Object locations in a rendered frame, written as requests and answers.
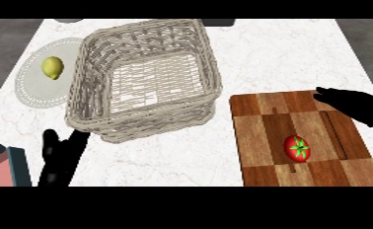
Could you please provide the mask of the pale wicker basket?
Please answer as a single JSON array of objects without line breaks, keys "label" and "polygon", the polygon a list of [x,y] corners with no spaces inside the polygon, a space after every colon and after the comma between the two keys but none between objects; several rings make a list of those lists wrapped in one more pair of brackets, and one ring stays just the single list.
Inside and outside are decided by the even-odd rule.
[{"label": "pale wicker basket", "polygon": [[103,141],[207,123],[221,78],[199,19],[155,19],[95,31],[83,40],[65,123]]}]

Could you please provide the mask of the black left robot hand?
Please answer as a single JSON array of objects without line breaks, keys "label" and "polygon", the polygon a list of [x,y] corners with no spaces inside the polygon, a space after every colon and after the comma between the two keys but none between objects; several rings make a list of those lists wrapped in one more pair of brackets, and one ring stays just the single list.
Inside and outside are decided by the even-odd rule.
[{"label": "black left robot hand", "polygon": [[90,133],[72,131],[67,140],[61,140],[53,129],[43,134],[44,168],[40,175],[40,187],[67,187],[70,185],[80,157],[86,149]]}]

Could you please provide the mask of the pink and teal box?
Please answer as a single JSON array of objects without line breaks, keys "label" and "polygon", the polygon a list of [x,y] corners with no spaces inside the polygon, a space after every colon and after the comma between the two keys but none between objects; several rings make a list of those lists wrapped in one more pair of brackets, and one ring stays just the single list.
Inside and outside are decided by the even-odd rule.
[{"label": "pink and teal box", "polygon": [[0,144],[0,187],[33,185],[25,150]]}]

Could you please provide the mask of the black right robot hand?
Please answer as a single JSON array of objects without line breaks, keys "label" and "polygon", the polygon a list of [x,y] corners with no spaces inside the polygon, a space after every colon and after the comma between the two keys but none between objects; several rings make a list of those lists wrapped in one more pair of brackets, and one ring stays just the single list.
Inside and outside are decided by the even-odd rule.
[{"label": "black right robot hand", "polygon": [[358,91],[317,87],[313,98],[373,127],[373,95]]}]

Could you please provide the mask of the yellow lemon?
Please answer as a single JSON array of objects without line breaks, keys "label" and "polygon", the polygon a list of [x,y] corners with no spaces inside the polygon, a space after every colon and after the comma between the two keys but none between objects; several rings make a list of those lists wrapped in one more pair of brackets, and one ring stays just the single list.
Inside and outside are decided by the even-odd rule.
[{"label": "yellow lemon", "polygon": [[53,80],[58,80],[62,75],[62,71],[64,71],[62,60],[55,56],[49,57],[43,61],[42,69],[43,69],[46,76],[49,78],[52,78]]}]

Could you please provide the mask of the dark grey appliance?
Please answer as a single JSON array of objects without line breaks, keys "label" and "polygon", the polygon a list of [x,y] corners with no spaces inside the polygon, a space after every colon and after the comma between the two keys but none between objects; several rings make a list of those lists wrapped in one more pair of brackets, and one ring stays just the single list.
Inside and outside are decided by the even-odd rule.
[{"label": "dark grey appliance", "polygon": [[236,19],[201,19],[205,27],[232,27]]}]

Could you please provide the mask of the round white placemat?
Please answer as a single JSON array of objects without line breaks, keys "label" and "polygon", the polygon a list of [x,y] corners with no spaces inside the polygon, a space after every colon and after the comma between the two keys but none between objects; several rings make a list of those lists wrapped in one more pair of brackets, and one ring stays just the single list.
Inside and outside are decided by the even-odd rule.
[{"label": "round white placemat", "polygon": [[[81,38],[64,38],[44,45],[28,57],[15,79],[15,94],[24,105],[36,109],[52,108],[67,101]],[[62,60],[64,70],[58,80],[43,72],[49,57]]]}]

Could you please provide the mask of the red tomato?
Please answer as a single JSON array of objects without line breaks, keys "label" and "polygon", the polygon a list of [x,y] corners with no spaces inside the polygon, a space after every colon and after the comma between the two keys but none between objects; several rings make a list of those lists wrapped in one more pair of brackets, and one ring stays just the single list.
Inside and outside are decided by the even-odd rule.
[{"label": "red tomato", "polygon": [[304,163],[311,157],[311,147],[300,136],[292,135],[286,138],[285,152],[288,157],[298,163]]}]

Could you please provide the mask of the brown wooden cutting board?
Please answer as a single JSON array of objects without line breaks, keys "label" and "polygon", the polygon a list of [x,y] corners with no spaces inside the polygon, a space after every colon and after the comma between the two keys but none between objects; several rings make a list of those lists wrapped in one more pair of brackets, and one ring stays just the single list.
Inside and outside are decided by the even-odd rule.
[{"label": "brown wooden cutting board", "polygon": [[230,110],[246,187],[373,187],[354,122],[311,91],[235,95]]}]

